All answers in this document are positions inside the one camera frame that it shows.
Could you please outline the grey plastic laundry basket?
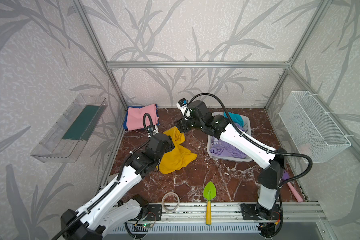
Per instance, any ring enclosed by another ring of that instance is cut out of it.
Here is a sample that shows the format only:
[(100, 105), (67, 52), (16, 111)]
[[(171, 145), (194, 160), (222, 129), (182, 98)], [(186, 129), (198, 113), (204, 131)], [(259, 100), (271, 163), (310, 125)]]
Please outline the grey plastic laundry basket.
[(242, 118), (243, 118), (243, 120), (244, 120), (244, 126), (243, 127), (240, 127), (240, 126), (238, 126), (238, 125), (236, 125), (242, 132), (245, 132), (246, 134), (248, 134), (249, 136), (251, 136), (252, 135), (252, 133), (251, 133), (251, 126), (250, 126), (250, 120), (249, 120), (249, 118), (247, 118), (246, 116), (242, 116), (242, 115), (240, 115)]

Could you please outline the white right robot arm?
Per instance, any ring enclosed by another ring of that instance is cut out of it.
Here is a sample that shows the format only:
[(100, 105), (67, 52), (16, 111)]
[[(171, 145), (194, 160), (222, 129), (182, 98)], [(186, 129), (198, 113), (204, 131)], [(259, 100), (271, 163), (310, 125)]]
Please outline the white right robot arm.
[(258, 178), (261, 186), (257, 205), (259, 210), (272, 210), (280, 195), (279, 184), (284, 174), (284, 157), (275, 154), (274, 148), (242, 132), (234, 123), (230, 123), (227, 117), (213, 116), (202, 101), (188, 103), (186, 99), (181, 99), (177, 108), (183, 114), (183, 119), (176, 123), (181, 132), (198, 129), (237, 148), (263, 169)]

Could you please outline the yellow printed t-shirt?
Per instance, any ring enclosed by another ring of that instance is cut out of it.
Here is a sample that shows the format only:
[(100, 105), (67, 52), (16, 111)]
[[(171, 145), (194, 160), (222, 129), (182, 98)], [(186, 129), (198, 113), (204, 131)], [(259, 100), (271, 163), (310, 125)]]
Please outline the yellow printed t-shirt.
[(165, 131), (164, 134), (172, 138), (175, 148), (164, 154), (159, 165), (159, 171), (162, 174), (180, 170), (197, 158), (197, 154), (181, 145), (186, 140), (185, 134), (181, 133), (177, 127)]

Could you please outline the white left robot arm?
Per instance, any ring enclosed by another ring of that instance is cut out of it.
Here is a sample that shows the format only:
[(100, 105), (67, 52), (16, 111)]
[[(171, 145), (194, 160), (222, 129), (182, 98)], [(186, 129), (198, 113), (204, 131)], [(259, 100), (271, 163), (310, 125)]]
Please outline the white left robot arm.
[(165, 153), (175, 148), (170, 136), (154, 131), (147, 142), (131, 151), (117, 176), (95, 197), (76, 211), (61, 216), (61, 231), (55, 240), (101, 240), (113, 229), (139, 216), (148, 204), (134, 198), (117, 206), (122, 197), (142, 179), (159, 167)]

